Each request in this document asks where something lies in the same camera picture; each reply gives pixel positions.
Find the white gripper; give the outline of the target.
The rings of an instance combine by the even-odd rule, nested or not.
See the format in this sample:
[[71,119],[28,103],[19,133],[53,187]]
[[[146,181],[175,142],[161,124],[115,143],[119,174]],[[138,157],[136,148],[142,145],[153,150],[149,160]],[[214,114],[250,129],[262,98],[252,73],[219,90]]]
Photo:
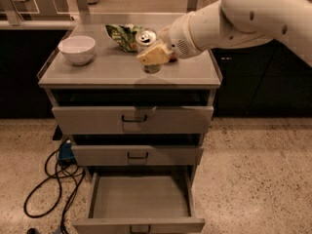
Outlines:
[[190,32],[192,16],[193,13],[185,14],[171,25],[159,30],[159,40],[140,52],[136,58],[143,65],[156,65],[169,62],[172,49],[179,59],[189,59],[200,55],[202,51],[196,47]]

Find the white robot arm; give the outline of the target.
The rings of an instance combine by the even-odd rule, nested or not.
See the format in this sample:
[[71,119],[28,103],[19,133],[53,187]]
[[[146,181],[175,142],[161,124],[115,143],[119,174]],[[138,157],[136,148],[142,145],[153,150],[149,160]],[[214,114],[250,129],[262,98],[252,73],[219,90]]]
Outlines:
[[214,48],[248,48],[273,39],[311,65],[312,2],[218,0],[177,18],[137,59],[144,65],[163,64],[171,56],[189,59]]

